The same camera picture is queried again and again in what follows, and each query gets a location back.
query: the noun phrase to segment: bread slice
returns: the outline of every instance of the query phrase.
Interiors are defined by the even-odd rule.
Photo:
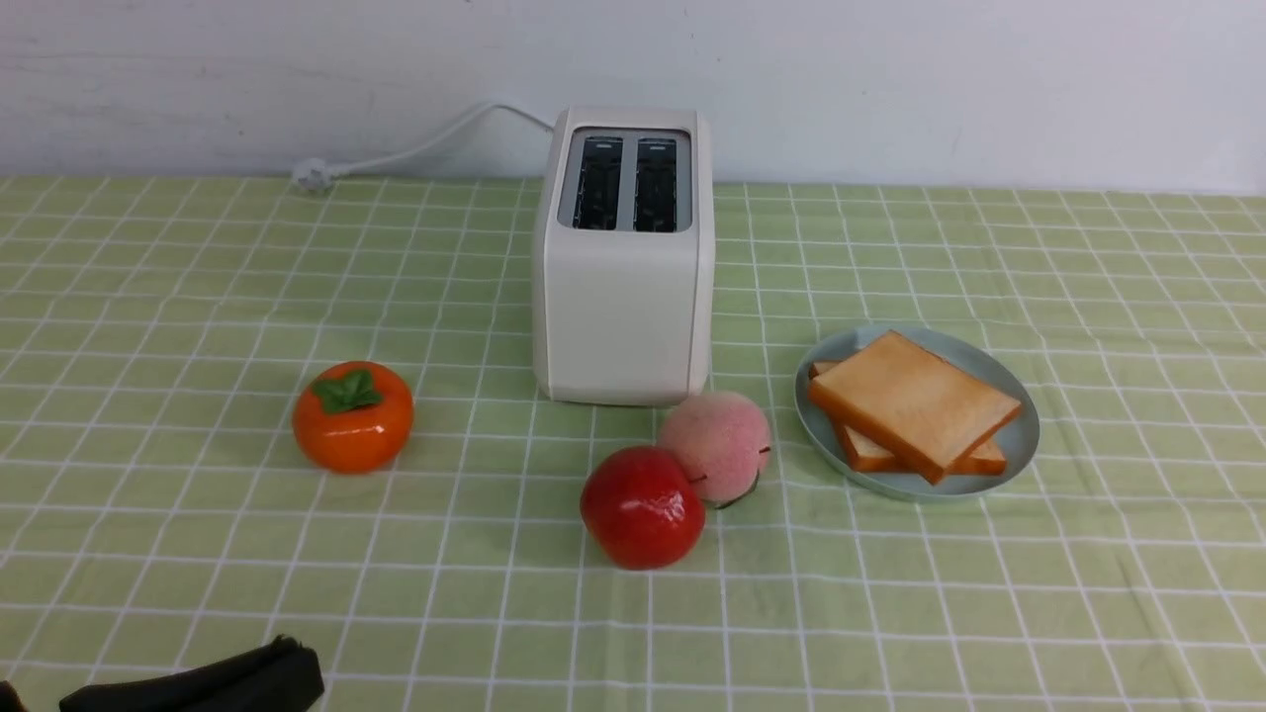
[[[809,366],[809,378],[817,378],[833,366],[839,365],[839,361],[814,361]],[[830,423],[834,426],[836,440],[839,441],[839,447],[844,451],[844,457],[848,460],[848,466],[856,473],[909,473],[910,466],[896,456],[889,452],[886,448],[880,447],[874,440],[863,436],[862,433],[849,428],[848,426],[841,424],[837,421]],[[953,469],[950,471],[952,475],[1000,475],[1006,470],[1006,455],[1003,454],[1003,448],[998,446],[994,438],[986,440],[980,447],[968,452],[962,460],[955,462]]]
[[[895,331],[812,379],[809,400],[933,485],[1022,408]]]

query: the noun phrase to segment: white toaster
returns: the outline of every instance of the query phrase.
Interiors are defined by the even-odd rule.
[[[695,111],[563,111],[532,241],[544,395],[671,405],[703,390],[715,264],[708,123]]]

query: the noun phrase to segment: apple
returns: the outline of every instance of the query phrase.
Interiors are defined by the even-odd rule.
[[[606,556],[632,570],[681,560],[698,544],[706,517],[677,459],[652,445],[603,460],[580,493],[580,516]]]

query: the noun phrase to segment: white wall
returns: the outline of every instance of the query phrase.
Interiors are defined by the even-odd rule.
[[[699,108],[719,180],[1266,193],[1262,0],[0,5],[0,171],[286,172],[494,95]],[[405,170],[546,147],[500,114]]]

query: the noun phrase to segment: orange persimmon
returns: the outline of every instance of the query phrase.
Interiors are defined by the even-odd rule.
[[[413,391],[391,369],[347,361],[327,369],[299,394],[291,428],[314,464],[365,474],[391,461],[413,429]]]

